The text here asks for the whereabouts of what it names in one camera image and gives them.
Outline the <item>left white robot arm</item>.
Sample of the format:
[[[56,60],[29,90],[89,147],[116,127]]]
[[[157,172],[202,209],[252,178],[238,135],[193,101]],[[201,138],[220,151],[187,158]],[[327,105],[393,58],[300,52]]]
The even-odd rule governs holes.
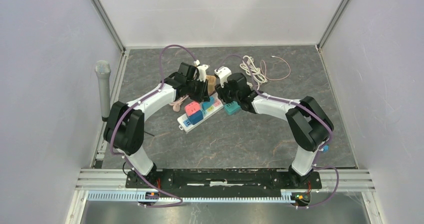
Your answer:
[[[112,155],[124,158],[138,174],[145,188],[153,187],[157,174],[155,164],[142,147],[145,121],[164,106],[183,96],[196,102],[209,101],[206,64],[182,62],[178,71],[164,77],[152,91],[128,103],[115,102],[111,106],[103,133]]]

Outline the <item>light blue plug adapter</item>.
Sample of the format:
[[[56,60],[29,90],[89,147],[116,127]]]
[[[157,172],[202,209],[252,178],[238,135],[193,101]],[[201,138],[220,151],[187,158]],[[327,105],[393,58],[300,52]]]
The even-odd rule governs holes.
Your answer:
[[[209,101],[204,101],[201,103],[202,110],[206,111],[209,109],[215,102],[215,98],[213,96],[209,97]]]

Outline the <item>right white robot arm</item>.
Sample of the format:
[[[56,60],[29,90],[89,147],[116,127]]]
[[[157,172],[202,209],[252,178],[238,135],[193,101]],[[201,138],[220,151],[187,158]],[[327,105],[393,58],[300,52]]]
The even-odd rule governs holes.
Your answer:
[[[298,145],[295,158],[288,168],[289,183],[302,188],[309,182],[317,153],[333,137],[334,124],[311,96],[284,99],[250,87],[243,73],[216,70],[218,98],[225,104],[236,102],[245,112],[269,115],[289,124]]]

